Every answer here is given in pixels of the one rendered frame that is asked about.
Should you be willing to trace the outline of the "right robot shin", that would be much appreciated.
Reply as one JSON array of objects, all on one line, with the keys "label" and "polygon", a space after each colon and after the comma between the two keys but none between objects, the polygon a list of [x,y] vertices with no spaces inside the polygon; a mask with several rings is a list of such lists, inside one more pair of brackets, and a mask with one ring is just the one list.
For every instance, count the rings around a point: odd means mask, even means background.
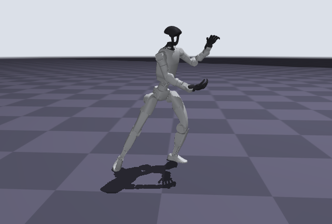
[{"label": "right robot shin", "polygon": [[[133,129],[133,127],[132,127],[132,129]],[[124,147],[123,147],[123,151],[122,151],[122,153],[121,153],[121,155],[119,157],[119,159],[122,157],[121,160],[124,159],[126,153],[128,152],[128,150],[130,150],[130,148],[132,147],[133,143],[136,140],[136,134],[137,133],[135,131],[132,132],[132,129],[131,129],[131,132],[129,133],[129,135],[128,135],[126,141],[125,141],[125,144],[124,144]]]}]

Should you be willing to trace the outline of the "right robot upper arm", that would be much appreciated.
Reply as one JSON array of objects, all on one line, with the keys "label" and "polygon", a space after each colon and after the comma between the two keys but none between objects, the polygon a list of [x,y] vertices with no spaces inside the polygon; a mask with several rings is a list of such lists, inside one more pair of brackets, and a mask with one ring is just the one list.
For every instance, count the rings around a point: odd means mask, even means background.
[{"label": "right robot upper arm", "polygon": [[159,66],[160,66],[160,69],[161,69],[161,72],[163,74],[163,77],[164,77],[165,81],[167,81],[166,80],[167,75],[172,75],[174,77],[173,74],[170,74],[168,72],[169,68],[168,68],[167,61],[166,61],[167,56],[166,56],[165,51],[161,51],[161,52],[157,53],[155,55],[155,59],[156,59],[156,61],[158,62]]}]

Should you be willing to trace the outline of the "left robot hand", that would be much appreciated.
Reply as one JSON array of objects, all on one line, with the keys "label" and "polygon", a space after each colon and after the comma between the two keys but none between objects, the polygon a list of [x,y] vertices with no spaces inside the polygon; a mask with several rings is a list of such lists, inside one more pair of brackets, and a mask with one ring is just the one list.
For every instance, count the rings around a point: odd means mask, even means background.
[{"label": "left robot hand", "polygon": [[205,49],[206,49],[207,47],[212,48],[212,47],[213,47],[212,44],[214,44],[214,43],[216,42],[216,40],[220,39],[220,37],[215,36],[215,35],[211,35],[209,38],[207,37],[206,39],[207,39],[207,43],[206,43],[206,45],[205,45],[205,47],[204,47]]}]

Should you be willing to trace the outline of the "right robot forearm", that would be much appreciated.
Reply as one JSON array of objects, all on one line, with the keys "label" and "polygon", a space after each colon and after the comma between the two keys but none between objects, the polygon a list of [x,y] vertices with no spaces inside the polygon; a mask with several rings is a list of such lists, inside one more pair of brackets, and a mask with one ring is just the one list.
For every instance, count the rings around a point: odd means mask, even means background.
[{"label": "right robot forearm", "polygon": [[172,75],[167,75],[166,76],[167,82],[169,82],[173,86],[177,86],[182,90],[187,91],[188,93],[191,93],[193,89],[189,89],[188,86],[189,84],[179,80],[178,78],[174,78]]}]

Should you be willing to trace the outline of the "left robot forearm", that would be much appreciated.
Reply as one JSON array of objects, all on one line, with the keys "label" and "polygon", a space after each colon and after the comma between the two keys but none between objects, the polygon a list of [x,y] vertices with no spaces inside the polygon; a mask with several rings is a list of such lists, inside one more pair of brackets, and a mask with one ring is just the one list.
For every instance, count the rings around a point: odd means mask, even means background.
[{"label": "left robot forearm", "polygon": [[210,54],[210,47],[207,47],[206,49],[204,49],[200,54],[198,54],[197,56],[195,56],[195,58],[198,61],[202,61],[206,56],[208,56]]}]

